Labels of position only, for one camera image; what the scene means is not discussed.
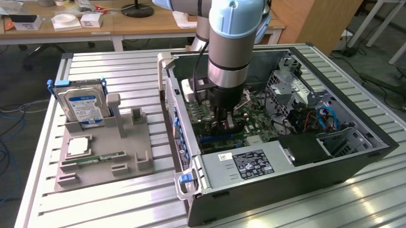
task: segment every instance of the power supply label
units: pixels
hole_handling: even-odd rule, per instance
[[[245,180],[275,172],[263,150],[234,155],[233,159]]]

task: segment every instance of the black lamp base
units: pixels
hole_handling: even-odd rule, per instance
[[[154,14],[154,9],[151,6],[139,4],[139,8],[135,8],[134,4],[126,5],[122,7],[122,12],[126,16],[134,17],[134,18],[146,18]]]

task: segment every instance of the floor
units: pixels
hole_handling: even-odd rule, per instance
[[[355,31],[359,27],[365,16],[354,17],[349,29]],[[378,21],[373,21],[363,36],[369,33],[370,29],[376,27]],[[371,48],[365,47],[365,40],[361,47],[365,49],[367,55],[362,56],[357,54],[346,60],[351,63],[358,72],[370,74],[371,76],[390,81],[394,84],[400,84],[402,81],[396,79],[398,75],[394,66],[388,64],[388,61],[396,54],[398,48],[402,46],[406,40],[406,34],[388,28],[385,34],[377,40],[376,45]],[[88,48],[88,44],[83,43],[68,43],[60,44],[62,48],[71,53],[83,52],[106,52],[112,51],[114,46],[110,41],[95,42],[96,47]],[[154,40],[138,40],[126,42],[126,50],[136,49],[162,49],[162,48],[182,48],[189,45],[186,38],[171,38],[171,39],[154,39]],[[58,66],[60,62],[60,53],[48,49],[40,54],[40,56],[31,62],[34,70],[27,72],[22,68],[22,60],[32,51],[38,45],[28,45],[28,50],[22,51],[18,46],[10,46],[7,51],[0,54],[0,107],[8,104],[26,104],[35,100],[43,100],[50,98],[50,93],[46,88],[46,82],[48,79],[54,79],[56,76]],[[343,70],[355,79],[359,79],[357,73],[350,68],[349,64],[342,59],[335,59],[334,62],[343,68]],[[398,66],[406,67],[406,55],[404,55],[397,62]],[[384,100],[384,92],[377,86],[366,84],[367,90]],[[401,106],[402,98],[394,93],[389,92],[388,102],[393,106]],[[47,103],[35,104],[30,107],[28,111],[40,110],[47,107]],[[404,120],[406,120],[406,113],[398,110],[393,110]],[[23,113],[18,112],[11,114],[12,117],[19,117]],[[26,115],[26,126],[16,137],[7,142],[10,151],[14,153],[16,159],[18,169],[22,175],[22,187],[12,196],[12,199],[6,203],[0,204],[0,227],[14,227],[15,218],[20,206],[20,198],[24,192],[24,184],[27,182],[31,162],[35,154],[35,149],[39,140],[39,133],[43,125],[46,112],[31,113]],[[15,120],[10,121],[0,118],[0,129],[3,132],[12,124]],[[4,169],[4,162],[0,164],[0,172]],[[7,197],[10,192],[14,191],[16,185],[16,175],[10,166],[6,174],[0,177],[0,200]]]

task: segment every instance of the green circuit board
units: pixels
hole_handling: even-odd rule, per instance
[[[201,143],[201,140],[210,137],[211,123],[215,120],[210,101],[203,100],[202,105],[198,105],[197,102],[189,102],[186,103],[186,107],[201,151],[205,154],[266,143],[279,135],[278,130],[271,124],[271,119],[263,110],[263,106],[253,94],[243,96],[234,111],[234,119],[246,120],[243,131],[233,134],[230,138],[226,136],[225,139],[214,142]]]

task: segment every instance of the white table leg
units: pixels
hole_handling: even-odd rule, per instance
[[[357,30],[357,33],[355,35],[353,36],[351,40],[350,40],[350,43],[349,43],[349,47],[351,48],[358,40],[358,38],[361,37],[362,35],[362,32],[363,30],[366,30],[366,27],[370,23],[370,21],[373,20],[373,17],[376,16],[381,6],[384,4],[384,1],[382,0],[378,0],[373,10],[370,11],[369,15],[367,15],[367,18],[365,19],[365,21],[362,22],[362,25],[359,26],[359,29]]]
[[[369,42],[367,42],[367,47],[373,46],[373,44],[374,44],[377,38],[380,37],[381,33],[384,32],[384,30],[385,30],[385,28],[386,28],[389,22],[392,22],[392,20],[394,19],[396,15],[397,15],[397,13],[400,12],[400,10],[401,10],[401,8],[404,7],[404,5],[405,5],[405,1],[401,2],[401,3],[397,5],[397,7],[396,7],[394,10],[392,11],[392,13],[388,15],[388,17],[386,17],[384,23],[381,24],[381,26],[380,26],[380,28],[378,28],[378,30],[377,30],[377,32],[376,32],[373,38],[371,38],[371,39],[369,40]]]
[[[271,33],[271,36],[269,38],[267,44],[278,44],[281,35],[282,35],[282,30],[281,29],[273,30],[273,33]]]
[[[124,51],[123,49],[123,36],[112,36],[114,51]]]
[[[401,49],[398,50],[398,52],[396,53],[396,55],[393,56],[392,60],[389,61],[390,65],[396,64],[400,57],[404,55],[405,51],[406,51],[406,42],[405,42],[404,46],[401,47]]]

